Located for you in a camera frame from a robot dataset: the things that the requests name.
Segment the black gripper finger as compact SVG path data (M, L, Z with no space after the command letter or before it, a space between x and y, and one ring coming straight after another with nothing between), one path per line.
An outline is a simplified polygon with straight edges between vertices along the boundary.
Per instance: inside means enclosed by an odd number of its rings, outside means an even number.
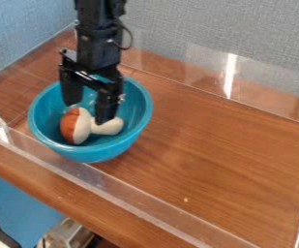
M83 85L74 71L69 71L65 67L61 67L59 72L65 104L71 106L82 101Z
M119 88L99 90L95 103L95 122L98 125L103 125L115 117L121 94L122 90Z

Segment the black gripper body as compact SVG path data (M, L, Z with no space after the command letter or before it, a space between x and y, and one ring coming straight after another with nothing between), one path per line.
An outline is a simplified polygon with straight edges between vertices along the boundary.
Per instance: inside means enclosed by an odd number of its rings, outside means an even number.
M78 74L79 82L97 92L101 89L122 90L123 77L117 66L121 62L122 27L111 25L105 29L75 26L77 50L63 48L63 62L59 66Z

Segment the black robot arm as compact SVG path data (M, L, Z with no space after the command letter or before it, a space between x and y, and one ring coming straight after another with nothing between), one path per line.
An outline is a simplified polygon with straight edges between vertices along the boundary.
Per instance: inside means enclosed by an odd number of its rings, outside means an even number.
M83 88L98 93L95 122L103 125L117 115L123 94L121 62L126 0L74 0L78 24L77 50L63 48L59 65L63 100L67 106L82 102Z

